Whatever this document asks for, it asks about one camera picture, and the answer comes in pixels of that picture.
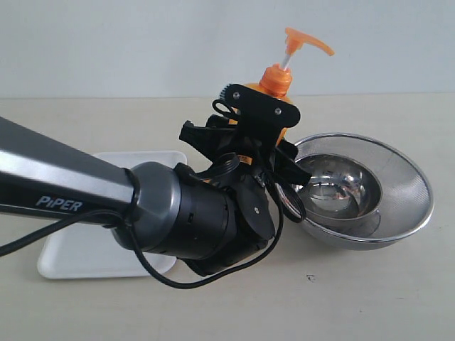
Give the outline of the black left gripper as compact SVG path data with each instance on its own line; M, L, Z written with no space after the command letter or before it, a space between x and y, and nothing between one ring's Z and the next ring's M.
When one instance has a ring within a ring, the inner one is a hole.
M207 170L196 174L201 180L220 180L241 166L256 167L253 174L264 180L261 165L272 173L278 183L306 185L311 179L311 174L296 163L297 147L284 138L283 131L268 156L259 150L259 142L241 136L237 124L229 120L209 120L205 126L186 121L179 139L212 162Z

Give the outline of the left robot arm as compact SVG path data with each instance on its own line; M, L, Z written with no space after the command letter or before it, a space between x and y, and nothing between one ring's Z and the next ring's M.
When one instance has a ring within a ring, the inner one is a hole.
M205 126L186 122L180 139L210 167L195 172L147 161L123 168L1 120L1 211L47 218L51 224L1 248L10 254L70 224L110 229L152 276L148 253L174 256L206 284L247 268L275 247L283 224L306 216L294 192L310 172L296 163L297 148L281 140L282 124L235 123L212 115Z

